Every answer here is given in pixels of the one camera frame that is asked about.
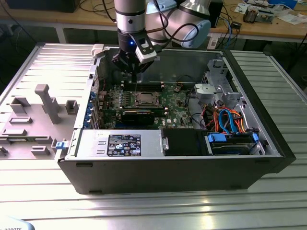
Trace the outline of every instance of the floor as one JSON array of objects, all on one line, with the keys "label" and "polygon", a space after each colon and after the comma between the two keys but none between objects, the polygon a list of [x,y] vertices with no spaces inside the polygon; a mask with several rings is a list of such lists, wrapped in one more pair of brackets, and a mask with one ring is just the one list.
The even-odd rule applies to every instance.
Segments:
[{"label": "floor", "polygon": [[[14,26],[14,35],[12,37],[0,37],[0,92],[2,92],[6,84],[10,82],[19,67],[25,61],[28,53],[33,49],[35,43],[21,30],[20,27]],[[53,28],[46,27],[25,27],[25,29],[34,37],[37,42],[51,42],[57,43],[58,37]],[[93,30],[79,30],[79,29],[66,29],[69,43],[75,44],[93,44],[104,43],[114,45],[117,44],[116,31],[97,31]],[[235,46],[232,45],[229,49],[242,50],[255,50],[259,51],[264,47],[262,41],[248,41],[238,39]],[[204,42],[202,47],[207,47],[208,39]],[[272,42],[265,45],[264,51],[269,51],[278,62],[286,69],[289,60],[295,53],[295,44],[284,42]],[[301,81],[303,75],[307,75],[307,54],[299,60],[297,65],[290,72],[290,76],[296,83],[304,89],[306,86]]]}]

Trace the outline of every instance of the blue clip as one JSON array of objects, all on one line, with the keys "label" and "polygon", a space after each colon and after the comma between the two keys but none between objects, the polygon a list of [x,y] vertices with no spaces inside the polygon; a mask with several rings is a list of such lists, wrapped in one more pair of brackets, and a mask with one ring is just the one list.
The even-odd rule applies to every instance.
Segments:
[{"label": "blue clip", "polygon": [[86,109],[86,113],[87,113],[88,115],[92,114],[91,109],[90,109],[90,108],[87,108],[87,109]]},{"label": "blue clip", "polygon": [[68,149],[68,147],[69,147],[69,141],[59,141],[56,144],[57,150],[65,150]]},{"label": "blue clip", "polygon": [[214,141],[226,142],[227,141],[225,134],[222,134],[222,133],[211,133],[208,136],[208,140],[209,142],[214,142]]},{"label": "blue clip", "polygon": [[90,93],[90,99],[92,100],[92,99],[94,99],[94,98],[96,98],[96,93],[91,92],[91,93]]},{"label": "blue clip", "polygon": [[87,121],[84,121],[84,122],[83,122],[83,127],[84,127],[84,128],[89,128],[89,127],[90,127],[90,124],[89,124]]},{"label": "blue clip", "polygon": [[209,142],[214,142],[214,139],[213,139],[212,134],[210,134],[210,135],[208,136],[208,140],[209,140]]},{"label": "blue clip", "polygon": [[254,138],[255,142],[259,141],[259,137],[258,137],[257,133],[253,134],[253,138]]}]

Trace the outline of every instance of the power supply label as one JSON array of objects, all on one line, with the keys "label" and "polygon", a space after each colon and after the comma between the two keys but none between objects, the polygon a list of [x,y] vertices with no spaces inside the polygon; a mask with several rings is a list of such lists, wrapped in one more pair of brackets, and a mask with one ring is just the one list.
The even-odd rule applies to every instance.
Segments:
[{"label": "power supply label", "polygon": [[109,135],[109,157],[132,157],[141,155],[140,135]]}]

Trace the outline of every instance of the blue cable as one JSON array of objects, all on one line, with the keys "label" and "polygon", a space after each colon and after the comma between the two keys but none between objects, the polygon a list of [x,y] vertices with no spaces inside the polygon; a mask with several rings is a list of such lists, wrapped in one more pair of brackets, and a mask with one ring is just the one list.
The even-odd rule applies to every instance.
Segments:
[{"label": "blue cable", "polygon": [[223,109],[223,110],[221,110],[220,113],[219,113],[219,125],[220,125],[220,127],[221,127],[222,130],[224,130],[227,134],[230,134],[229,131],[228,131],[228,130],[224,127],[224,125],[222,124],[222,113],[223,113],[223,112],[227,112],[227,113],[228,113],[228,115],[229,115],[230,127],[231,127],[231,129],[232,129],[232,131],[233,131],[234,133],[237,133],[238,130],[237,130],[235,124],[234,124],[234,118],[232,117],[231,112],[228,111],[228,110]]},{"label": "blue cable", "polygon": [[228,41],[227,41],[227,45],[226,45],[226,47],[225,47],[225,49],[227,49],[228,47],[229,47],[229,42],[230,42],[230,39],[231,39],[231,34],[232,34],[232,28],[231,28],[231,26],[230,26],[230,23],[229,23],[229,21],[227,20],[227,19],[225,19],[225,18],[223,18],[226,22],[227,22],[227,24],[228,24],[228,28],[229,28],[229,38],[228,38]]}]

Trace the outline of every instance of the motherboard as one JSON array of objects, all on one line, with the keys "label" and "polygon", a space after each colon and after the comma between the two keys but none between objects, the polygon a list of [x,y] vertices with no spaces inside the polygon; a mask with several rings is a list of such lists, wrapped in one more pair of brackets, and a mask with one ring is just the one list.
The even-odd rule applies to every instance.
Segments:
[{"label": "motherboard", "polygon": [[190,90],[179,83],[113,85],[99,93],[102,128],[193,128],[187,111]]}]

